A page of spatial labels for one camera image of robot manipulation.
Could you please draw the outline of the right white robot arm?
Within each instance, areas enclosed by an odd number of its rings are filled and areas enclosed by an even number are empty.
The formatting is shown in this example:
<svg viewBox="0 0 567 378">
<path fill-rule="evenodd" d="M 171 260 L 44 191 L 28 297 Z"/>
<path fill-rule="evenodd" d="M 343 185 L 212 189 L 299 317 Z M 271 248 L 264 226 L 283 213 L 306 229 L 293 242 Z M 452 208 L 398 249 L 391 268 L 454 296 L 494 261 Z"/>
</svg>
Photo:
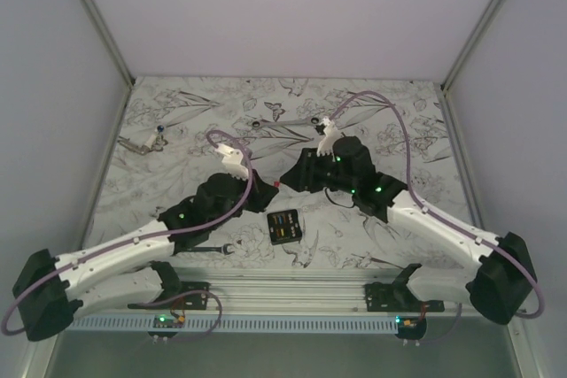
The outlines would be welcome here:
<svg viewBox="0 0 567 378">
<path fill-rule="evenodd" d="M 405 182 L 378 172 L 355 136 L 338 139 L 330 155 L 303 149 L 280 181 L 297 192 L 348 193 L 365 215 L 437 243 L 460 265 L 455 272 L 406 267 L 392 290 L 393 302 L 403 311 L 413 311 L 423 301 L 448 301 L 471 305 L 486 319 L 507 325 L 537 283 L 521 236 L 475 228 L 427 203 Z"/>
</svg>

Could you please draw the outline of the black fuse box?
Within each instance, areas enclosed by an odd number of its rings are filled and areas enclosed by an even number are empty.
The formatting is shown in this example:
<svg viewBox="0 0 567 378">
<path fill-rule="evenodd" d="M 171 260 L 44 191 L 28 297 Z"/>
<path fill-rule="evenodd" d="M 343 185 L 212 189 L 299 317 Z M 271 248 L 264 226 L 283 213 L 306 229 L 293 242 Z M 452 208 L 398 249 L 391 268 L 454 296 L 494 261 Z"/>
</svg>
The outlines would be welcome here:
<svg viewBox="0 0 567 378">
<path fill-rule="evenodd" d="M 295 243 L 302 239 L 303 230 L 298 210 L 285 210 L 267 214 L 268 236 L 272 245 Z"/>
</svg>

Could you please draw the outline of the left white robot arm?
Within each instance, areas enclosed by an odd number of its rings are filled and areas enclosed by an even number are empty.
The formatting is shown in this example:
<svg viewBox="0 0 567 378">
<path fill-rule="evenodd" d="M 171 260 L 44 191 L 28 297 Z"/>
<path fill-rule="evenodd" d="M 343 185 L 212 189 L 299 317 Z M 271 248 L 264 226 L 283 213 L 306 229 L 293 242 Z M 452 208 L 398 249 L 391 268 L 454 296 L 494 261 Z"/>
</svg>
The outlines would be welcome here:
<svg viewBox="0 0 567 378">
<path fill-rule="evenodd" d="M 129 234 L 58 256 L 32 254 L 12 288 L 22 333 L 40 342 L 94 312 L 175 306 L 182 284 L 169 259 L 242 212 L 264 212 L 277 192 L 257 174 L 249 181 L 213 174 L 195 195 Z"/>
</svg>

